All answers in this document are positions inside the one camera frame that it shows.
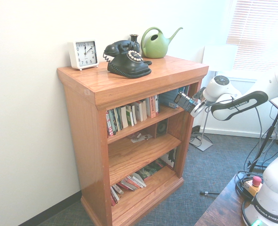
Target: rotary telephone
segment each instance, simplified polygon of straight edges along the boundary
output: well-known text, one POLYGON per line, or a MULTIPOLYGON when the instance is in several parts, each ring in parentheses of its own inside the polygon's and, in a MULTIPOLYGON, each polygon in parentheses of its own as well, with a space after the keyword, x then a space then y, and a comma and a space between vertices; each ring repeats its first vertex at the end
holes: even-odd
POLYGON ((108 45, 103 57, 108 62, 107 70, 130 79, 136 79, 151 73, 148 65, 151 61, 144 61, 138 43, 128 40, 117 41, 108 45), (112 61, 105 55, 114 57, 112 61))

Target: watering can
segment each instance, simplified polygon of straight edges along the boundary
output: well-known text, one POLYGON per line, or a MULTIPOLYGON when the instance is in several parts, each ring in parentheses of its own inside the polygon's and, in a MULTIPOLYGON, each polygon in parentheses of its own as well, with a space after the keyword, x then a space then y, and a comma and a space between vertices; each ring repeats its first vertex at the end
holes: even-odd
POLYGON ((180 27, 179 29, 177 29, 176 32, 169 39, 165 38, 163 32, 157 27, 151 27, 147 29, 147 31, 145 31, 145 33, 143 34, 141 40, 141 47, 144 56, 146 56, 147 58, 163 58, 168 51, 168 46, 171 40, 175 37, 176 33, 178 33, 180 29, 183 28, 180 27), (144 44, 145 36, 151 30, 157 30, 159 33, 151 36, 149 39, 146 40, 146 43, 144 44))

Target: white clock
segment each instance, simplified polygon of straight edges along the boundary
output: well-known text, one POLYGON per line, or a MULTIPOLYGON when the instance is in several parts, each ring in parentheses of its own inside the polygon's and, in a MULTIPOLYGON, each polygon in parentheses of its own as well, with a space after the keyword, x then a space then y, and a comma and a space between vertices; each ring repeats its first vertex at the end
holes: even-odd
POLYGON ((68 42, 71 65, 73 68, 98 66, 95 40, 80 40, 68 42))

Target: clock face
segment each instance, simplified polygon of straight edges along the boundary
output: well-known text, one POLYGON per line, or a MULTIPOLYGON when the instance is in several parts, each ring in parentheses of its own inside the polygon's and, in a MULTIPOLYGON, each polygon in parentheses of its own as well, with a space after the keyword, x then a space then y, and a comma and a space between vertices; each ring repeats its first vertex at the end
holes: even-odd
POLYGON ((97 55, 94 41, 76 42, 78 64, 80 67, 97 63, 97 55))

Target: window blinds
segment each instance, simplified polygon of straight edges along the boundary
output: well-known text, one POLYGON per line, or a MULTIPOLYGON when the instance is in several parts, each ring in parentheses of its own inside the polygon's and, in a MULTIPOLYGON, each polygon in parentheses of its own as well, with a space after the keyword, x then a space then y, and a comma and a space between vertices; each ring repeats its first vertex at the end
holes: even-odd
POLYGON ((234 69, 266 71, 278 65, 278 0, 238 0, 227 44, 238 45, 234 69))

